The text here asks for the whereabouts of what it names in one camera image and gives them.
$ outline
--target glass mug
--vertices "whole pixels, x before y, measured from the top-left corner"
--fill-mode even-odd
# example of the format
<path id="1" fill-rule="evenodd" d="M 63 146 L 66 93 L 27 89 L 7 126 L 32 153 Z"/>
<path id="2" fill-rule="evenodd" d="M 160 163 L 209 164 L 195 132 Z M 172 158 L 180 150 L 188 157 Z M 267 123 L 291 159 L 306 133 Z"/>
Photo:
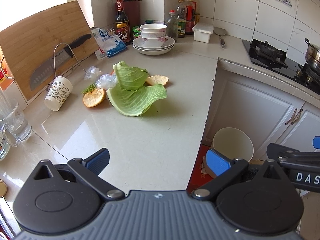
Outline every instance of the glass mug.
<path id="1" fill-rule="evenodd" d="M 0 113 L 1 135 L 5 141 L 13 147 L 17 147 L 21 142 L 28 140 L 32 130 L 28 120 L 25 118 L 23 111 L 19 109 L 16 99 L 8 100 L 10 110 L 6 117 Z"/>

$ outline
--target cabinet handle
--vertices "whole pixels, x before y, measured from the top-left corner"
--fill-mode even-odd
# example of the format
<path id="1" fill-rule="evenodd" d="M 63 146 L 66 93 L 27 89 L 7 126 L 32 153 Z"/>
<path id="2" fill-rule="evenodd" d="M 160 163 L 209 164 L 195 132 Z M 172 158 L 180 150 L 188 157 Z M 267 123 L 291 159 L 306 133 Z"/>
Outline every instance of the cabinet handle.
<path id="1" fill-rule="evenodd" d="M 298 108 L 296 108 L 290 118 L 290 120 L 288 122 L 285 123 L 285 125 L 288 125 L 293 119 L 294 119 L 294 116 L 296 115 L 296 112 L 298 111 Z"/>
<path id="2" fill-rule="evenodd" d="M 303 111 L 303 109 L 301 108 L 300 111 L 299 111 L 299 113 L 297 114 L 296 119 L 294 119 L 294 120 L 291 122 L 290 125 L 293 125 L 295 122 L 297 122 L 297 121 L 299 120 L 299 118 L 300 118 L 300 116 L 301 116 L 301 114 L 302 114 L 302 111 Z"/>

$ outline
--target stack of plates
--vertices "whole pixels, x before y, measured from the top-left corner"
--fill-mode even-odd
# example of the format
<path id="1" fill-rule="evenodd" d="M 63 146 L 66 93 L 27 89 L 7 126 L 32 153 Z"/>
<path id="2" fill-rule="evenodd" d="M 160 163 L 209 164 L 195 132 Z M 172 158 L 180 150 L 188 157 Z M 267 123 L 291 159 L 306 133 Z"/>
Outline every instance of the stack of plates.
<path id="1" fill-rule="evenodd" d="M 167 38 L 167 41 L 165 41 L 164 44 L 159 48 L 145 48 L 145 47 L 143 47 L 143 43 L 142 43 L 143 38 L 141 38 L 141 37 L 133 40 L 132 45 L 141 54 L 161 55 L 161 54 L 169 52 L 174 46 L 174 39 L 169 36 L 166 36 L 166 38 Z"/>

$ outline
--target wooden cutting board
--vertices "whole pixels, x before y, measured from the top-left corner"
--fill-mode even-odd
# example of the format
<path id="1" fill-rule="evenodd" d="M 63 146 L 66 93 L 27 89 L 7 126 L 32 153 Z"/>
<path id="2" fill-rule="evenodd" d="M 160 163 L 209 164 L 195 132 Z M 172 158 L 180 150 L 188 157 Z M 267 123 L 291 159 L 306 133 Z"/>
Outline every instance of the wooden cutting board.
<path id="1" fill-rule="evenodd" d="M 34 70 L 50 57 L 61 42 L 70 44 L 80 36 L 91 33 L 77 1 L 57 5 L 31 15 L 0 32 L 0 47 L 17 85 L 27 100 L 54 79 L 47 78 L 31 91 L 29 80 Z M 78 60 L 84 59 L 99 49 L 95 38 L 73 49 Z M 76 63 L 75 58 L 66 61 L 57 70 L 60 75 Z"/>

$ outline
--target green vegetable scrap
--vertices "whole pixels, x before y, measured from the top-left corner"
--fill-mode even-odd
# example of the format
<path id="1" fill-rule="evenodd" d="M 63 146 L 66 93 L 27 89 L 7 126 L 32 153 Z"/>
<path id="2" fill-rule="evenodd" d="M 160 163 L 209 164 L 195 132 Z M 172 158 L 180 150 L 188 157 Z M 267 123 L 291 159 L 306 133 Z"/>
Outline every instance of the green vegetable scrap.
<path id="1" fill-rule="evenodd" d="M 96 85 L 95 84 L 91 84 L 90 86 L 88 86 L 85 90 L 83 90 L 82 92 L 81 92 L 81 94 L 87 94 L 87 93 L 89 93 L 89 92 L 91 92 L 91 91 L 93 91 L 93 90 L 95 90 L 96 89 Z"/>
<path id="2" fill-rule="evenodd" d="M 111 104 L 126 116 L 138 116 L 150 108 L 151 104 L 167 97 L 163 85 L 144 87 L 148 72 L 138 67 L 129 67 L 124 61 L 113 65 L 118 84 L 107 91 Z"/>

